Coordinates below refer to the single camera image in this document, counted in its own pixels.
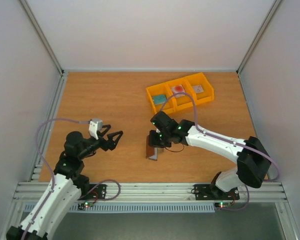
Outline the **brown leather card holder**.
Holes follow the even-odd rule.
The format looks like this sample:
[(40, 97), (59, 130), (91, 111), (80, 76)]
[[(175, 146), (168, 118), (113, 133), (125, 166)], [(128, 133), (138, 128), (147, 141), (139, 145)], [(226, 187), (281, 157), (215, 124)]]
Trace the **brown leather card holder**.
[(146, 151), (145, 151), (145, 158), (151, 161), (157, 161), (159, 155), (164, 152), (163, 148), (157, 148), (150, 146), (150, 137), (147, 136), (146, 138)]

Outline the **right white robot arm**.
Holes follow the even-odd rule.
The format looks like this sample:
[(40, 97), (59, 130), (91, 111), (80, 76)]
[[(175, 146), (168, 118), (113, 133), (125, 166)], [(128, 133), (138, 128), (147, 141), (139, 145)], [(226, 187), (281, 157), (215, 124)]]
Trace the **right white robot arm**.
[(149, 132), (149, 146), (169, 148), (172, 144), (182, 144), (197, 147), (236, 164), (230, 170), (218, 172), (211, 181), (206, 192), (216, 199), (241, 185), (260, 188), (272, 164), (267, 151), (256, 137), (251, 136), (247, 140), (228, 137), (190, 120), (176, 122), (163, 111), (157, 112), (150, 121), (156, 129)]

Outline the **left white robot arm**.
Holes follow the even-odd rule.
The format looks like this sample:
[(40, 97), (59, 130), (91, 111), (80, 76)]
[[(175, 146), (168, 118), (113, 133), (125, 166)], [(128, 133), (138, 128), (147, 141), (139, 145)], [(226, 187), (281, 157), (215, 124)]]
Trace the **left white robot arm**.
[(38, 203), (19, 224), (11, 226), (5, 237), (8, 240), (51, 240), (69, 211), (79, 199), (86, 199), (94, 188), (89, 177), (82, 175), (83, 160), (97, 150), (113, 151), (123, 131), (109, 133), (111, 125), (100, 119), (89, 121), (89, 138), (79, 131), (70, 132), (65, 139), (64, 151), (51, 171), (51, 180)]

